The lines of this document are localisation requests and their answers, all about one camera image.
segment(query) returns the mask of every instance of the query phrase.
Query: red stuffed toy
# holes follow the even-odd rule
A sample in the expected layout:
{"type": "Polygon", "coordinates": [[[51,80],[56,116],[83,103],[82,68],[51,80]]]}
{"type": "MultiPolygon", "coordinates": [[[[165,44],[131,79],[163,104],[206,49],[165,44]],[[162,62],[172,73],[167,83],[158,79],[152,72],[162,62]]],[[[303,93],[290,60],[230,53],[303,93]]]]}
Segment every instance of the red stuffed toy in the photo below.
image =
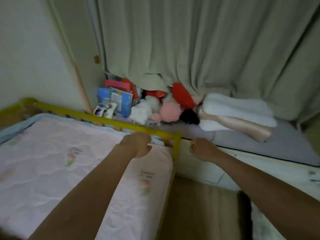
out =
{"type": "Polygon", "coordinates": [[[181,83],[175,82],[171,89],[172,95],[174,99],[185,109],[193,109],[195,107],[195,103],[188,93],[188,91],[184,88],[181,83]]]}

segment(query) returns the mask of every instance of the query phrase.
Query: bed sheet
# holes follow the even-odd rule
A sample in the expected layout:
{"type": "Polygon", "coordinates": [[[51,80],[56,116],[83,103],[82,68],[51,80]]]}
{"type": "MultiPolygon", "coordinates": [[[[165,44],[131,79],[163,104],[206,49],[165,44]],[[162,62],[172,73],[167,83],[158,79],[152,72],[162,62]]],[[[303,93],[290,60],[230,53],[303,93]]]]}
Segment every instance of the bed sheet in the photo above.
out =
{"type": "MultiPolygon", "coordinates": [[[[50,211],[123,135],[43,117],[0,146],[0,225],[28,238],[50,211]]],[[[171,148],[153,145],[128,165],[96,239],[152,239],[173,164],[171,148]]]]}

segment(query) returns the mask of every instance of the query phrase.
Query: black stuffed toy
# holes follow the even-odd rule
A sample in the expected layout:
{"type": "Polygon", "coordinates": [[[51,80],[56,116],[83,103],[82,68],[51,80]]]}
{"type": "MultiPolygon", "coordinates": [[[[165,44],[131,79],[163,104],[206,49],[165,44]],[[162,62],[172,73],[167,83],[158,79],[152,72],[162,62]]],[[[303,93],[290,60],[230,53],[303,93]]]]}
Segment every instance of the black stuffed toy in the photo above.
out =
{"type": "Polygon", "coordinates": [[[179,119],[187,124],[198,125],[200,123],[198,115],[192,109],[186,109],[183,111],[179,119]]]}

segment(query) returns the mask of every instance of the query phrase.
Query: fist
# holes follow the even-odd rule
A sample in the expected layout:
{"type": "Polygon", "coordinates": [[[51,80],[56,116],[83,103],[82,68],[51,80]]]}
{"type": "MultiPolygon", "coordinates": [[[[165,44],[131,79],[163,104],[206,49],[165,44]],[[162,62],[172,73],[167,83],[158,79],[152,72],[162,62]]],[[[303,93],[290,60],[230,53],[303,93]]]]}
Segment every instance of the fist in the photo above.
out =
{"type": "Polygon", "coordinates": [[[205,162],[213,162],[215,158],[223,154],[216,145],[206,138],[196,138],[191,141],[189,151],[192,155],[205,162]]]}
{"type": "Polygon", "coordinates": [[[133,158],[140,158],[150,152],[152,146],[148,145],[149,143],[151,143],[150,135],[137,132],[131,135],[125,135],[119,145],[123,145],[127,149],[132,149],[135,155],[133,158]]]}

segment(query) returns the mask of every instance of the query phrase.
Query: curtain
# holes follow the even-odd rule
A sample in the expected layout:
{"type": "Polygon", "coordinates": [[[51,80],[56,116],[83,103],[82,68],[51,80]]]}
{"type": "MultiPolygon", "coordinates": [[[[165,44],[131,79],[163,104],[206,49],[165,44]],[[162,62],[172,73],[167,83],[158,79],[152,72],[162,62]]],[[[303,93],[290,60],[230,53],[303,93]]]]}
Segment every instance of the curtain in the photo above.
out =
{"type": "Polygon", "coordinates": [[[97,0],[107,72],[138,87],[320,111],[320,0],[97,0]]]}

